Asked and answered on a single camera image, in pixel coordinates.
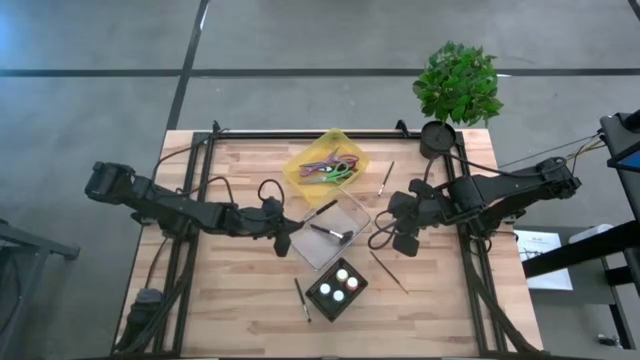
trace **concrete floor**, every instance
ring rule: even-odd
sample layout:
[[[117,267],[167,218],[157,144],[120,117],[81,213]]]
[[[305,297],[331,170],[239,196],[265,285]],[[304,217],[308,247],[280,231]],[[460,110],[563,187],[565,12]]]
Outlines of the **concrete floor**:
[[[4,1],[0,69],[180,69],[198,4]],[[639,36],[640,21],[625,0],[214,0],[194,68],[419,68],[447,40],[483,45],[504,69],[640,67]],[[389,128],[400,118],[419,127],[425,120],[412,81],[191,79],[178,128],[209,128],[213,119],[235,129]],[[30,308],[26,358],[108,353],[140,229],[130,210],[91,202],[82,190],[96,160],[150,174],[177,83],[177,77],[0,78],[0,218],[82,247],[76,262],[51,258],[47,265]],[[498,163],[590,135],[603,115],[637,110],[638,84],[638,77],[501,78],[505,107],[489,125]],[[577,196],[536,204],[520,223],[631,219],[606,159],[604,150],[581,157]],[[625,306],[638,320],[639,301],[628,290]],[[553,353],[638,356],[593,343],[596,333],[612,331],[606,309],[535,306]]]

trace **transparent box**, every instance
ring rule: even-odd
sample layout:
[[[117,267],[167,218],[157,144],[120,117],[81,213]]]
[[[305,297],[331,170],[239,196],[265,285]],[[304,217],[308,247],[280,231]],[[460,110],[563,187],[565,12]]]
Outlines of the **transparent box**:
[[[338,202],[327,209],[322,214],[310,220],[305,226],[291,234],[291,244],[293,248],[311,265],[315,270],[321,270],[338,258],[340,253],[347,248],[362,230],[371,222],[371,216],[364,209],[362,204],[344,190],[334,188],[330,190],[317,207],[309,209],[304,218],[311,216],[317,209],[332,200]],[[315,224],[338,233],[353,231],[351,239],[340,244],[340,240],[309,226]]]

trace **yellow plastic container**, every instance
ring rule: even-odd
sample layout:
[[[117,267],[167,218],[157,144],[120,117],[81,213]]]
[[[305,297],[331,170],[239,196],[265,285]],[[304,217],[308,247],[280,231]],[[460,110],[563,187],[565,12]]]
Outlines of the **yellow plastic container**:
[[[336,157],[343,154],[353,154],[358,156],[359,160],[355,166],[355,170],[357,171],[355,171],[353,176],[344,180],[340,185],[332,182],[319,184],[300,183],[303,180],[318,177],[322,174],[313,174],[309,177],[300,176],[300,165],[325,161],[331,152],[336,149],[338,149],[338,152],[335,155]],[[369,157],[367,154],[360,150],[360,148],[358,148],[351,139],[340,131],[340,129],[331,129],[288,162],[282,168],[282,172],[284,173],[285,178],[287,178],[287,180],[289,180],[289,182],[304,196],[311,206],[317,206],[321,201],[323,201],[323,197],[329,191],[335,188],[344,189],[352,183],[365,171],[367,165],[369,165]]]

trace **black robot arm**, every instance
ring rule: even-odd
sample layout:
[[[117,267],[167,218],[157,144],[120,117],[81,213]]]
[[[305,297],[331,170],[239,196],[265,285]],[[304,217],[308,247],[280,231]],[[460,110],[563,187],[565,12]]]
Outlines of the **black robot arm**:
[[[390,231],[393,248],[415,256],[419,230],[440,224],[466,224],[471,236],[487,238],[504,218],[522,216],[527,206],[539,200],[570,198],[581,183],[565,163],[562,158],[550,158],[512,173],[462,176],[437,187],[414,179],[409,191],[416,195],[395,192],[387,208],[396,219]]]
[[[303,225],[285,218],[282,203],[273,197],[264,199],[261,208],[242,209],[232,202],[196,201],[114,163],[96,162],[85,194],[95,201],[128,206],[136,211],[131,215],[134,220],[154,219],[173,238],[188,239],[198,229],[232,237],[275,237],[274,249],[280,257],[289,250],[289,234]]]

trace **black floor stripe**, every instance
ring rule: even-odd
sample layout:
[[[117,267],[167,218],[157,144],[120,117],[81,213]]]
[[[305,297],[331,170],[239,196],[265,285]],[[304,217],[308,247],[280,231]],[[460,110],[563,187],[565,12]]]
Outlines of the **black floor stripe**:
[[[209,0],[200,0],[198,12],[196,13],[196,20],[193,23],[193,30],[191,31],[191,40],[189,40],[189,47],[187,47],[187,55],[185,56],[184,64],[182,65],[182,74],[180,75],[180,80],[178,80],[176,94],[173,97],[173,103],[171,104],[171,111],[169,112],[169,119],[167,120],[166,126],[167,130],[175,130],[178,126],[182,103],[184,102],[187,85],[189,84],[189,73],[193,68],[193,62],[196,58],[196,50],[198,49],[198,43],[200,42],[200,35],[202,35],[202,26],[204,24],[204,17],[206,16],[208,7]]]
[[[180,69],[95,69],[95,70],[2,70],[0,77],[172,77],[182,75]]]
[[[194,69],[197,78],[415,77],[423,69]],[[496,69],[506,76],[638,76],[640,68]]]
[[[122,69],[122,70],[0,70],[0,77],[414,77],[422,69]],[[638,76],[640,68],[496,69],[506,76]]]

